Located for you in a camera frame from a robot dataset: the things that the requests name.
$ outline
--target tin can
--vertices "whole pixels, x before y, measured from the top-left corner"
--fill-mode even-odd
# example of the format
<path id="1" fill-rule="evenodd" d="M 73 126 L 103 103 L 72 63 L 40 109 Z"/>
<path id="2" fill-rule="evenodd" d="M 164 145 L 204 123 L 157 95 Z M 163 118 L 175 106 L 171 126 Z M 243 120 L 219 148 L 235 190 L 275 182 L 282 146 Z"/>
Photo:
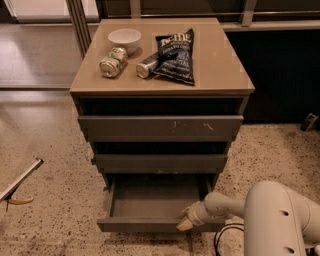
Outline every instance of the tin can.
<path id="1" fill-rule="evenodd" d="M 128 54 L 124 48 L 114 47 L 100 61 L 99 67 L 105 77 L 116 77 L 128 62 Z"/>
<path id="2" fill-rule="evenodd" d="M 137 64 L 137 75 L 141 78 L 147 78 L 151 75 L 152 71 L 158 67 L 158 65 L 159 53 L 156 52 Z"/>

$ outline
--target small white bowl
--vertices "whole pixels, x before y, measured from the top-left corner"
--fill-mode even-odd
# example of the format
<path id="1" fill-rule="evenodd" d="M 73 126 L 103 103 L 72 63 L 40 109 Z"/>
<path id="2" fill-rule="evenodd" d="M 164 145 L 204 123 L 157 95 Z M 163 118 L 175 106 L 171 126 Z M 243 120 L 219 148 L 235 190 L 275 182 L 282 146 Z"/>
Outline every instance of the small white bowl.
<path id="1" fill-rule="evenodd" d="M 134 29 L 119 29 L 111 32 L 108 39 L 113 47 L 125 48 L 130 56 L 140 45 L 141 33 Z"/>

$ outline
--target black wall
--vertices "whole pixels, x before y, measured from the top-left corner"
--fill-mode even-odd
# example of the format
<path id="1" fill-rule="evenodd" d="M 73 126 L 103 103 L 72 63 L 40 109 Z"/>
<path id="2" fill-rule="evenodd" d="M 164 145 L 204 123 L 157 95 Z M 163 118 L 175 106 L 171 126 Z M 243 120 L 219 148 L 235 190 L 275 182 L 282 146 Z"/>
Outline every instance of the black wall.
<path id="1" fill-rule="evenodd" d="M 247 121 L 302 122 L 320 112 L 320 30 L 227 36 L 256 87 Z"/>

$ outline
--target snack bag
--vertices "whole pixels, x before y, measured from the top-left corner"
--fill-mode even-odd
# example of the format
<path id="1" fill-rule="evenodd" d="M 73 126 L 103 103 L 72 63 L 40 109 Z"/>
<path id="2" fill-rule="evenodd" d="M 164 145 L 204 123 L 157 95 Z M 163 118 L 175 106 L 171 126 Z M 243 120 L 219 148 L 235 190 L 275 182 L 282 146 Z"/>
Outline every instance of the snack bag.
<path id="1" fill-rule="evenodd" d="M 161 64 L 153 72 L 187 84 L 194 84 L 193 39 L 193 29 L 174 35 L 156 36 Z"/>

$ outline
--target floor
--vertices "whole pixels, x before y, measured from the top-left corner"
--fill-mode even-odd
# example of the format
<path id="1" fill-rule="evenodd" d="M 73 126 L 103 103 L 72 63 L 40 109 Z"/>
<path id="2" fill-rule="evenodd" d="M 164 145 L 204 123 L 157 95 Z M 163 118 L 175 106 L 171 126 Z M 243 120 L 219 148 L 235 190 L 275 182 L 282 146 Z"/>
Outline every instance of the floor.
<path id="1" fill-rule="evenodd" d="M 213 233 L 100 232 L 95 221 L 104 217 L 108 192 L 68 92 L 2 91 L 0 136 L 0 191 L 35 156 L 44 160 L 15 193 L 34 201 L 8 212 L 0 204 L 0 255 L 214 255 Z M 298 124 L 243 125 L 216 189 L 245 198 L 255 182 L 275 180 L 320 203 L 319 145 L 320 132 L 302 132 Z M 221 254 L 243 255 L 243 234 L 228 232 Z"/>
<path id="2" fill-rule="evenodd" d="M 71 24 L 0 24 L 0 58 L 0 89 L 70 88 L 82 60 Z"/>

